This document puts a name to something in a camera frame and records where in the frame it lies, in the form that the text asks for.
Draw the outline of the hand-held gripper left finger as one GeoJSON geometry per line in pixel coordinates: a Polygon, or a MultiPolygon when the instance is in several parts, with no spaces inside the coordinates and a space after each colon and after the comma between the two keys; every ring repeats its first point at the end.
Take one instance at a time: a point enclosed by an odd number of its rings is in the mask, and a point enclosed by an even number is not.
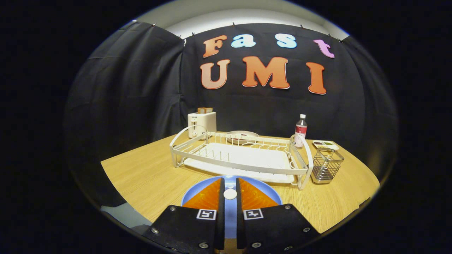
{"type": "Polygon", "coordinates": [[[225,180],[212,177],[192,186],[180,206],[169,205],[142,236],[177,254],[216,254],[225,240],[225,180]]]}

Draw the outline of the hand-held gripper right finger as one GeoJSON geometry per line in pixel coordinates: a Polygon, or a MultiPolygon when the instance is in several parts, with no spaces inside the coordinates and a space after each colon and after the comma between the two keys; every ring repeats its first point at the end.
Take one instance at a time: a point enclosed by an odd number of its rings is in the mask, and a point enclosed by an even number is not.
{"type": "Polygon", "coordinates": [[[293,204],[276,203],[241,177],[236,190],[236,243],[245,254],[295,254],[320,238],[293,204]]]}

